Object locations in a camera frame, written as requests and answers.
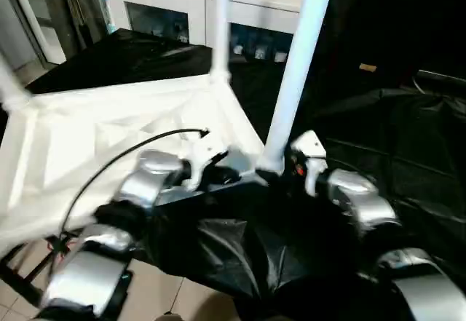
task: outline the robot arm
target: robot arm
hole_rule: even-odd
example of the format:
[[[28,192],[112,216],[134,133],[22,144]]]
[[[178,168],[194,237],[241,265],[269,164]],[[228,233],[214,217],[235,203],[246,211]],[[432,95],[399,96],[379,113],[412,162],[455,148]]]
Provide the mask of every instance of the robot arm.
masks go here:
[[[419,247],[410,247],[408,240],[403,243],[406,229],[374,184],[357,173],[328,169],[325,150],[312,131],[292,144],[291,158],[308,195],[339,206],[351,218],[362,246],[370,236],[376,237],[373,244],[380,253],[368,255],[373,261],[367,266],[378,281],[386,282],[404,298],[414,320],[466,320],[465,295],[433,257]],[[385,241],[399,247],[386,246],[384,250]]]
[[[141,223],[159,195],[180,185],[197,190],[206,169],[225,155],[225,145],[214,135],[202,138],[184,158],[159,151],[142,153],[111,202],[95,212],[97,223],[85,228],[74,251],[59,265],[36,318],[116,320],[132,279],[127,268],[135,243],[143,236]],[[311,197],[339,206],[351,218],[361,243],[378,232],[402,237],[401,220],[375,185],[357,173],[329,169],[325,156],[317,136],[304,133],[291,146],[294,182]],[[372,277],[404,298],[414,320],[466,320],[465,296],[428,253],[403,244],[386,250],[381,246],[364,269],[371,266]]]
[[[227,147],[209,133],[183,158],[160,151],[141,154],[134,171],[107,205],[95,211],[75,248],[53,274],[36,319],[116,320],[133,277],[127,269],[135,244],[159,195],[181,186],[195,191],[202,174],[226,156]]]

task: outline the floor tile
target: floor tile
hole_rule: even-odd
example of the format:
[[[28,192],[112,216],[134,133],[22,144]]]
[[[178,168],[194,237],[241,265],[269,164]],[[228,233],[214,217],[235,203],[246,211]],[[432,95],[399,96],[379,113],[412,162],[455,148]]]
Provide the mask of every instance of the floor tile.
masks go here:
[[[47,248],[47,241],[39,240],[31,243],[27,250],[27,256],[21,263],[19,275],[26,277],[49,252],[50,251]],[[13,265],[18,264],[18,258],[20,258],[20,254],[18,254],[18,257],[15,257],[15,260],[12,262]],[[42,290],[45,289],[47,284],[47,269],[48,266],[46,266],[45,269],[42,270],[42,272],[34,279],[32,284],[35,287],[41,288]],[[26,316],[27,318],[34,317],[37,314],[37,308],[29,304],[21,296],[18,296],[17,300],[11,306],[11,309],[23,316]]]
[[[182,278],[136,260],[131,262],[130,270],[134,272],[133,282],[119,321],[154,321],[168,312]]]
[[[28,318],[17,312],[9,310],[2,321],[26,321]]]
[[[3,316],[5,316],[7,312],[8,308],[0,305],[0,320],[3,319]]]
[[[16,302],[13,303],[11,310],[27,317],[28,319],[35,317],[38,312],[38,309],[29,304],[23,297],[18,297]]]
[[[19,295],[5,282],[0,281],[0,305],[10,308]]]
[[[24,84],[30,84],[35,79],[45,74],[47,70],[42,66],[39,59],[32,60],[31,62],[21,66],[15,71],[18,80]]]
[[[226,294],[217,292],[184,279],[172,310],[183,321],[237,321],[233,300]]]

